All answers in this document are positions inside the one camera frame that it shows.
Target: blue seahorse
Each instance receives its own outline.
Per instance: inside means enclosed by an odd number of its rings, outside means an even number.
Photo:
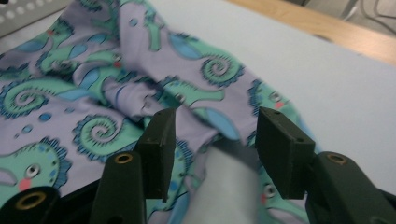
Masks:
[[[181,57],[189,60],[205,59],[201,73],[211,85],[228,87],[244,74],[244,66],[235,57],[195,37],[169,33],[169,41]]]
[[[275,209],[289,213],[302,222],[309,223],[308,215],[302,207],[282,199],[280,194],[277,192],[271,177],[267,174],[263,167],[260,169],[259,174],[260,191],[262,193],[261,205],[259,206],[259,216],[261,222],[272,220],[273,222],[271,223],[282,223],[276,217],[271,215],[271,210]]]
[[[197,101],[221,101],[224,98],[224,90],[207,91],[200,89],[190,82],[180,80],[178,77],[167,77],[159,83],[163,86],[164,91],[159,91],[154,96],[160,102],[164,101],[164,97],[170,94],[180,104],[191,106]],[[167,100],[168,104],[176,105],[174,100]]]
[[[20,191],[39,186],[58,189],[64,185],[72,164],[65,158],[66,153],[67,150],[59,146],[59,140],[46,137],[0,156],[0,172],[9,177],[0,179],[0,207]]]
[[[198,115],[202,120],[219,130],[226,138],[231,140],[239,140],[240,135],[233,121],[226,115],[214,108],[194,108],[194,114]]]
[[[53,78],[36,78],[14,81],[0,92],[0,115],[9,118],[27,116],[33,110],[46,105],[51,96],[67,101],[94,96],[73,84]]]
[[[73,142],[90,161],[106,162],[117,152],[132,150],[142,133],[128,119],[117,123],[109,116],[89,115],[73,130]]]
[[[27,79],[31,76],[29,72],[29,63],[25,63],[19,67],[9,67],[6,70],[0,69],[0,81],[11,79]]]
[[[74,34],[74,28],[65,20],[58,19],[47,32],[38,35],[16,47],[23,52],[36,52],[49,46],[49,49],[57,49],[67,38]]]

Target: seahorse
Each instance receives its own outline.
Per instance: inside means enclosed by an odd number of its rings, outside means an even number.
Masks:
[[[127,73],[122,68],[121,56],[112,50],[101,50],[87,57],[86,63],[100,63],[95,68],[88,71],[78,84],[82,89],[93,92],[98,99],[107,104],[106,97],[103,95],[102,85],[108,77],[114,77],[122,82],[132,78],[135,73]]]
[[[254,80],[251,85],[247,94],[249,95],[249,104],[253,107],[253,116],[258,117],[260,106],[264,106],[282,112],[291,121],[297,123],[299,118],[289,99],[258,79]]]
[[[79,62],[72,59],[86,51],[87,46],[82,44],[50,50],[41,55],[36,67],[44,75],[71,78],[73,72],[79,67]]]
[[[58,19],[43,34],[16,47],[23,52],[36,52],[48,46],[49,49],[57,49],[67,38],[74,34],[74,28],[62,19]]]
[[[244,66],[235,57],[195,37],[169,33],[169,41],[181,57],[189,60],[205,59],[201,73],[211,85],[228,87],[244,74]]]
[[[120,6],[127,3],[134,3],[137,5],[142,5],[146,8],[145,19],[144,19],[144,26],[148,30],[149,35],[149,47],[148,49],[151,51],[158,51],[161,48],[161,29],[165,26],[164,21],[157,16],[157,11],[155,8],[145,0],[121,0]],[[131,23],[132,26],[136,26],[137,19],[132,19]]]
[[[161,48],[161,33],[160,30],[165,24],[159,20],[156,22],[156,11],[152,7],[148,7],[145,14],[145,27],[148,29],[150,38],[150,45],[148,47],[151,51],[158,51]]]
[[[91,96],[88,91],[54,78],[19,80],[4,86],[0,92],[0,115],[9,118],[27,116],[46,105],[51,96],[67,101]]]
[[[128,119],[117,123],[110,116],[89,115],[73,130],[73,142],[90,161],[106,162],[117,152],[133,149],[142,133]]]
[[[194,108],[193,113],[198,115],[200,119],[206,121],[211,126],[219,130],[226,138],[231,140],[239,140],[240,135],[233,121],[225,114],[214,108],[199,107]]]
[[[102,10],[102,5],[100,4],[100,1],[97,0],[78,0],[78,1],[88,11],[97,12]]]
[[[159,83],[165,92],[171,94],[181,104],[191,106],[197,101],[221,101],[224,99],[224,90],[207,91],[200,89],[190,82],[180,80],[178,77],[167,77]],[[161,99],[163,92],[157,92],[154,97]]]
[[[262,167],[259,171],[260,175],[260,191],[261,195],[261,206],[259,206],[259,216],[262,222],[268,219],[273,220],[275,223],[282,223],[276,217],[271,215],[271,210],[275,209],[285,213],[289,213],[294,217],[298,218],[302,222],[309,223],[308,215],[302,207],[296,204],[283,200],[271,177],[267,174],[265,169]]]
[[[52,186],[60,188],[67,181],[72,163],[66,159],[67,150],[59,140],[45,137],[39,142],[21,147],[12,154],[0,156],[0,207],[20,191]]]
[[[11,79],[27,79],[31,76],[29,72],[29,63],[24,63],[19,67],[9,67],[6,70],[0,69],[0,81]]]
[[[91,23],[94,26],[100,27],[106,31],[108,31],[112,36],[119,39],[119,28],[118,28],[118,7],[113,6],[113,0],[104,0],[102,2],[106,3],[106,7],[108,9],[108,16],[109,18],[105,21],[91,19]]]

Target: printed fabric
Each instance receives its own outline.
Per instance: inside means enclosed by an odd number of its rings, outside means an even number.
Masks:
[[[224,137],[251,147],[259,106],[300,122],[286,97],[230,53],[170,29],[149,2],[74,1],[0,55],[0,206],[32,187],[64,196],[90,184],[109,156],[134,149],[154,113],[174,107],[169,200],[147,200],[147,211],[148,223],[181,223],[205,179],[207,146]],[[260,223],[307,222],[258,175]]]

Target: white surface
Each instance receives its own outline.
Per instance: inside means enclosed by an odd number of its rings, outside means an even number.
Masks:
[[[352,158],[378,188],[396,194],[396,67],[224,1],[151,2],[171,27],[227,49],[288,96],[323,150]],[[0,39],[0,51],[37,30]],[[207,167],[185,223],[254,223],[254,174],[218,150]]]

